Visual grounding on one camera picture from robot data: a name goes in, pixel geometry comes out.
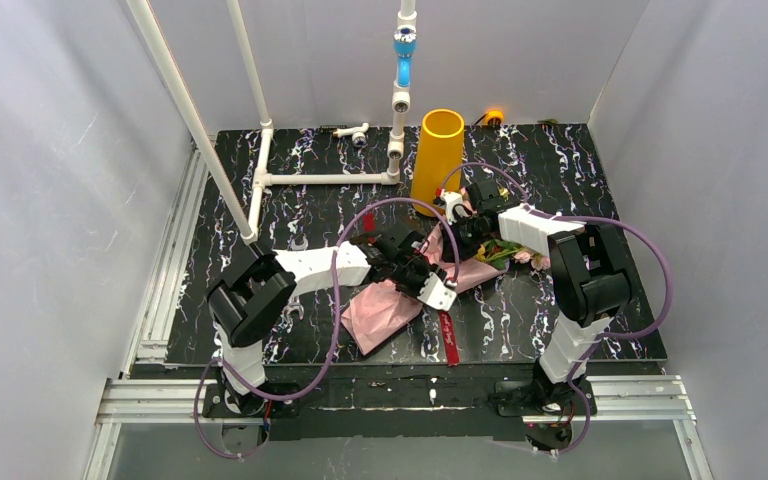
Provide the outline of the red printed ribbon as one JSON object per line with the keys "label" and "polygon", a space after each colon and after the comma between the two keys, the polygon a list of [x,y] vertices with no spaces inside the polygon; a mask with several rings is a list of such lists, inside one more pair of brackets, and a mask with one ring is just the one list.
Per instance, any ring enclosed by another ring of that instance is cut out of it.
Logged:
{"label": "red printed ribbon", "polygon": [[[426,245],[421,250],[432,261],[441,259],[442,234],[440,226],[434,227]],[[460,287],[466,287],[468,273],[465,263],[460,263],[459,276],[456,280],[456,292]],[[426,307],[420,301],[398,292],[390,281],[375,283],[366,287],[350,303],[349,308],[343,314],[344,326],[349,326],[349,316],[353,336],[364,354],[370,353],[374,348],[381,346],[385,340],[392,337],[409,321],[417,317]],[[450,314],[438,311],[441,344],[445,351],[446,361],[449,365],[457,365],[459,354],[454,336],[454,324]]]}

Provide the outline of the pink paper flower bouquet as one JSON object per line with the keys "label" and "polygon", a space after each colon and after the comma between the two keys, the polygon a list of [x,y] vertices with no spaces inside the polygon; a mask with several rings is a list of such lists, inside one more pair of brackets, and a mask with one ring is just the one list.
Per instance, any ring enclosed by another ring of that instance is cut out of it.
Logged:
{"label": "pink paper flower bouquet", "polygon": [[[509,262],[531,264],[546,270],[549,258],[537,251],[514,244],[505,247],[495,264],[470,258],[460,264],[456,291],[462,293],[507,272]],[[391,281],[373,283],[352,298],[341,313],[341,323],[362,355],[366,356],[420,315],[425,305],[397,291]]]}

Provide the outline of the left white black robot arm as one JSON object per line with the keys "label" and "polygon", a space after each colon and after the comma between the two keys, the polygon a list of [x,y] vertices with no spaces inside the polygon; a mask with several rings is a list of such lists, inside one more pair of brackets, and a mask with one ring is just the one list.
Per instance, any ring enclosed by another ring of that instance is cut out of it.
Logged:
{"label": "left white black robot arm", "polygon": [[454,285],[443,268],[421,253],[424,240],[397,225],[311,250],[271,250],[258,242],[247,246],[207,293],[221,340],[225,388],[245,396],[265,382],[262,342],[291,299],[302,294],[389,280],[398,292],[448,310],[456,297]]}

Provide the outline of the small white pipe elbow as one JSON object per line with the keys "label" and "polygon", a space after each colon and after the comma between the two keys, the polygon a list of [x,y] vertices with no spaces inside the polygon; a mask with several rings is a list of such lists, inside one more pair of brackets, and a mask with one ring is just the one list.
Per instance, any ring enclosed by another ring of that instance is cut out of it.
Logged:
{"label": "small white pipe elbow", "polygon": [[367,132],[370,125],[367,122],[354,127],[336,128],[332,132],[335,138],[348,138],[354,148],[364,148],[367,145]]}

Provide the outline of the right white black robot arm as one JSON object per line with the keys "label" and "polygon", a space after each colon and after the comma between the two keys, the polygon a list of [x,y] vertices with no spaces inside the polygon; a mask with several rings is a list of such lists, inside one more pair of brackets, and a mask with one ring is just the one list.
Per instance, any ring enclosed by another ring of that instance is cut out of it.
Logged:
{"label": "right white black robot arm", "polygon": [[492,181],[471,184],[463,192],[440,188],[433,203],[444,210],[454,236],[443,242],[445,262],[471,259],[491,240],[525,247],[548,260],[560,313],[539,369],[551,384],[583,375],[584,354],[632,298],[617,228],[537,212],[503,196]]}

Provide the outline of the yellow cylindrical vase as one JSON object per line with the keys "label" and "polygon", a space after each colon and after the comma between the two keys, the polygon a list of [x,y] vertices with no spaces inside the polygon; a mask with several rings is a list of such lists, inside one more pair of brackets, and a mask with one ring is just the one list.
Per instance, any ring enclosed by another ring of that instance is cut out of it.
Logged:
{"label": "yellow cylindrical vase", "polygon": [[431,205],[436,191],[460,189],[461,173],[447,175],[463,163],[463,117],[454,110],[439,108],[429,111],[422,119],[417,155],[413,168],[410,197]]}

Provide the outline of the silver open-end wrench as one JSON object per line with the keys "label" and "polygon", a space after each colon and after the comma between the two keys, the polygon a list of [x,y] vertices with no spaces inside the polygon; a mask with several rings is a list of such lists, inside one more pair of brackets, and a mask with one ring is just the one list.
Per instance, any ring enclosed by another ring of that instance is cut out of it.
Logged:
{"label": "silver open-end wrench", "polygon": [[[290,241],[289,251],[304,251],[308,248],[308,240],[305,235]],[[301,304],[300,297],[292,297],[288,305],[283,310],[283,316],[286,320],[301,320],[304,318],[304,307]]]}

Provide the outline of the orange round button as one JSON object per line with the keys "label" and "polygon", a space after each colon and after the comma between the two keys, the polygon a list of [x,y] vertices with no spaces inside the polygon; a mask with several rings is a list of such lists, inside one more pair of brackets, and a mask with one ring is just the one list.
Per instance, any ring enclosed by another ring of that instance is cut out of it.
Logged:
{"label": "orange round button", "polygon": [[475,126],[499,127],[505,122],[504,113],[498,109],[488,109],[475,122]]}

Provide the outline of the blue pipe valve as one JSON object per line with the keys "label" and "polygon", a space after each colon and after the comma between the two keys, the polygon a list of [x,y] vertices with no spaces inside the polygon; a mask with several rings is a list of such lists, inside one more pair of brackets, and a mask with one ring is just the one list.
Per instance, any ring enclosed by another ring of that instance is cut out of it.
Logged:
{"label": "blue pipe valve", "polygon": [[416,50],[417,30],[413,25],[400,25],[393,35],[393,48],[397,56],[396,84],[406,88],[411,82],[412,57]]}

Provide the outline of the white PVC pipe frame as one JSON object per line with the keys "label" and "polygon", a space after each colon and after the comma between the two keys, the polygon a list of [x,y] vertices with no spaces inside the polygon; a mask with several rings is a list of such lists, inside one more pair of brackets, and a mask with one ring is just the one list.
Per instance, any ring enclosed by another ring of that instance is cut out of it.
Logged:
{"label": "white PVC pipe frame", "polygon": [[[414,2],[182,1],[191,34],[163,32],[171,9],[160,2],[123,7],[245,241],[273,188],[403,180],[411,92],[396,84],[393,35],[416,27]],[[340,120],[367,122],[367,136],[383,124],[376,166],[278,172],[279,134]]]}

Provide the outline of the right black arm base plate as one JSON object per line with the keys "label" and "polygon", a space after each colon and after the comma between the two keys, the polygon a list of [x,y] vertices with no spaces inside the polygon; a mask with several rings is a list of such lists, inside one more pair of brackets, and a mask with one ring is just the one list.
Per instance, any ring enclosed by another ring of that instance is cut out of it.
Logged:
{"label": "right black arm base plate", "polygon": [[575,407],[575,414],[581,414],[585,406],[592,413],[597,412],[592,385],[586,379],[576,380],[575,385],[581,391],[576,393],[568,384],[553,384],[548,390],[529,381],[500,381],[494,385],[489,395],[489,403],[503,417],[522,417],[539,415],[568,415],[570,407]]}

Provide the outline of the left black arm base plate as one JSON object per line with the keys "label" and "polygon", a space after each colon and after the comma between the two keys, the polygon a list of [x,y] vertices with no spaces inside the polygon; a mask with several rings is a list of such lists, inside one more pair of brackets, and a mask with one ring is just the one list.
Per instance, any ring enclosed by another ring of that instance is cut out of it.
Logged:
{"label": "left black arm base plate", "polygon": [[300,401],[270,402],[251,393],[240,395],[226,383],[206,388],[201,414],[204,418],[295,418],[300,413]]}

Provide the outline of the aluminium extrusion frame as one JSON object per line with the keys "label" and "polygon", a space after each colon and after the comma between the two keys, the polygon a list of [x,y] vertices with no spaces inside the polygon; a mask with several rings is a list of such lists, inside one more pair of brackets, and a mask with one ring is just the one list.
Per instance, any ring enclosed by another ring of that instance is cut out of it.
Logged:
{"label": "aluminium extrusion frame", "polygon": [[[169,337],[184,279],[185,255],[196,231],[196,206],[209,177],[198,148],[193,147],[176,194],[173,212],[163,234],[149,290],[138,317],[127,364],[119,378],[107,383],[99,413],[87,479],[113,479],[124,464],[125,440],[152,428],[176,427],[186,440],[198,437],[193,429],[193,397],[198,388],[196,369],[165,361]],[[698,435],[696,415],[683,380],[678,375],[646,371],[642,364],[599,364],[589,372],[585,397],[592,418],[588,436],[607,427],[649,437],[654,430],[670,436],[657,460],[666,461],[668,478],[710,479],[713,474]]]}

